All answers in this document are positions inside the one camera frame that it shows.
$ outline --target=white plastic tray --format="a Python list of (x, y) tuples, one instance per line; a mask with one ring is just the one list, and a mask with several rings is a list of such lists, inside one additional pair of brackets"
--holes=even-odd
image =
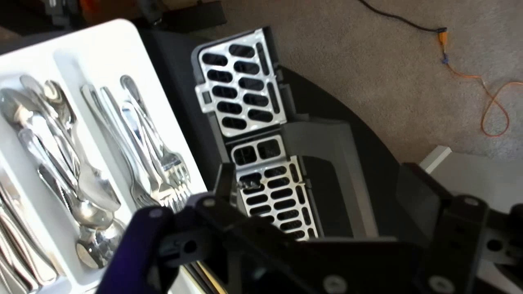
[[(11, 77), (29, 74), (41, 84), (55, 80), (65, 92), (77, 118), (78, 134), (88, 162), (99, 169), (116, 188), (121, 208), (116, 218), (127, 224), (135, 206), (129, 196), (126, 167), (117, 165), (109, 146), (80, 95), (80, 85), (109, 87), (117, 98), (121, 76), (131, 76), (137, 84), (147, 111), (162, 139), (181, 154), (191, 174), (191, 193), (206, 187), (194, 159), (186, 146), (176, 118), (162, 90), (145, 48), (129, 22), (111, 22), (78, 33), (67, 35), (0, 58), (0, 85)], [(42, 293), (85, 293), (95, 288), (103, 272), (85, 268), (75, 254), (75, 227), (60, 203), (39, 182), (32, 162), (16, 139), (13, 129), (0, 118), (0, 165), (19, 191), (26, 213), (39, 231), (39, 242), (59, 265), (64, 280)]]

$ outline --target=wire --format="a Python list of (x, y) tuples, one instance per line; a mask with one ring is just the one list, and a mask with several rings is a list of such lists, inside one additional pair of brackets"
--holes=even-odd
[[(438, 43), (439, 43), (439, 49), (441, 49), (441, 64), (446, 66), (446, 69), (457, 79), (464, 79), (464, 80), (475, 80), (479, 82), (479, 85), (482, 87), (482, 90), (485, 92), (485, 95), (488, 97), (488, 103), (487, 107), (484, 108), (482, 115), (480, 115), (480, 121), (479, 121), (479, 129), (484, 136), (487, 138), (502, 138), (503, 134), (506, 134), (506, 131), (510, 129), (510, 115), (506, 111), (506, 108), (498, 102), (500, 100), (500, 95), (503, 93), (505, 89), (510, 89), (510, 87), (521, 87), (523, 89), (523, 82), (521, 80), (513, 80), (513, 82), (506, 82), (503, 84), (495, 93), (492, 93), (485, 84), (485, 80), (480, 77), (480, 76), (474, 76), (474, 74), (464, 74), (464, 72), (459, 72), (456, 71), (451, 62), (449, 62), (449, 58), (446, 54), (446, 49), (448, 49), (448, 43), (449, 43), (449, 35), (446, 31), (444, 27), (441, 28), (426, 28), (426, 27), (420, 27), (417, 23), (412, 23), (399, 15), (392, 15), (392, 13), (385, 13), (385, 12), (381, 12), (377, 10), (376, 7), (369, 5), (366, 0), (359, 0), (361, 5), (364, 5), (366, 9), (369, 9), (371, 12), (381, 15), (381, 17), (385, 17), (385, 18), (392, 18), (392, 20), (399, 20), (415, 30), (420, 30), (420, 31), (428, 31), (428, 33), (436, 33), (438, 35)], [(503, 118), (505, 118), (505, 126), (503, 129), (497, 131), (497, 133), (490, 133), (488, 128), (487, 128), (487, 121), (488, 121), (488, 113), (492, 110), (492, 107), (497, 107)]]
[(410, 20), (407, 18), (402, 18), (399, 15), (392, 15), (392, 13), (387, 13), (387, 12), (382, 12), (382, 10), (377, 10), (376, 7), (369, 5), (366, 0), (359, 0), (359, 4), (363, 4), (366, 9), (372, 10), (374, 13), (381, 15), (381, 17), (385, 17), (385, 18), (392, 18), (392, 20), (397, 20), (397, 22), (402, 22), (415, 30), (420, 30), (420, 31), (430, 31), (430, 33), (441, 33), (441, 31), (446, 31), (446, 28), (426, 28), (426, 27), (420, 27), (417, 23), (412, 23)]

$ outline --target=floor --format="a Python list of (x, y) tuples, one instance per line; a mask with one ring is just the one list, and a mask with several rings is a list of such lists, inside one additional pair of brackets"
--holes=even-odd
[[(358, 0), (227, 0), (229, 23), (204, 36), (271, 27), (279, 62), (320, 85), (359, 115), (402, 162), (418, 162), (435, 146), (456, 152), (523, 159), (523, 90), (502, 103), (510, 131), (479, 131), (485, 95), (454, 79), (439, 62), (435, 35), (367, 12)], [(488, 87), (523, 79), (523, 2), (369, 0), (426, 27), (448, 27), (451, 62), (480, 74)], [(503, 120), (492, 111), (488, 126)]]

